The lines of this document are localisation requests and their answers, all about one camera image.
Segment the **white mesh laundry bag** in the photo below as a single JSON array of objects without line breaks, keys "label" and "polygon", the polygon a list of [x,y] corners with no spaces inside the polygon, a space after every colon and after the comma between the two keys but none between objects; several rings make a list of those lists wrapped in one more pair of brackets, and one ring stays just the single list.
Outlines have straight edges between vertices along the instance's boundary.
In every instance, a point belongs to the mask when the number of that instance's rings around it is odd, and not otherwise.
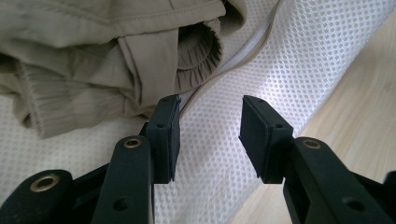
[{"label": "white mesh laundry bag", "polygon": [[[245,0],[247,19],[224,36],[215,75],[182,93],[176,179],[155,189],[158,224],[223,224],[257,186],[238,135],[242,99],[268,102],[300,130],[328,98],[396,0]],[[82,176],[106,164],[115,145],[148,115],[107,119],[43,138],[0,95],[0,205],[31,175]]]}]

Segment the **beige garment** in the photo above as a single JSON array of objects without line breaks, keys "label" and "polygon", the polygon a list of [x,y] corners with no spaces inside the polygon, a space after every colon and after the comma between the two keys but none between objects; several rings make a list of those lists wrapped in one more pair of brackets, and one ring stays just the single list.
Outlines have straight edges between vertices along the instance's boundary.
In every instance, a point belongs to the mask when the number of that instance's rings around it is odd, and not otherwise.
[{"label": "beige garment", "polygon": [[148,115],[222,64],[245,0],[0,0],[0,95],[43,138]]}]

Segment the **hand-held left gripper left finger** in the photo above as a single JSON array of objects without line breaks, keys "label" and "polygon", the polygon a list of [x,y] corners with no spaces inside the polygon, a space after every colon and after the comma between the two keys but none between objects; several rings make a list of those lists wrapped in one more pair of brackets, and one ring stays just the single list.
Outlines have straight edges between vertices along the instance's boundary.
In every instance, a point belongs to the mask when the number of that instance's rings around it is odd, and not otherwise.
[{"label": "hand-held left gripper left finger", "polygon": [[153,151],[155,184],[175,179],[180,150],[179,105],[177,94],[162,98],[148,122],[146,134]]}]

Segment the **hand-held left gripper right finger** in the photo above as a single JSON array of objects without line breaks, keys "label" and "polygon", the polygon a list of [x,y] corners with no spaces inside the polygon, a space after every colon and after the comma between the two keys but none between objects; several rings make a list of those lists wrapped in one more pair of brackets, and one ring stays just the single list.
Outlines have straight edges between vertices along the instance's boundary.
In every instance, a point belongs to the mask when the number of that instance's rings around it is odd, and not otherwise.
[{"label": "hand-held left gripper right finger", "polygon": [[264,184],[281,184],[282,154],[290,147],[293,128],[263,99],[245,95],[239,139]]}]

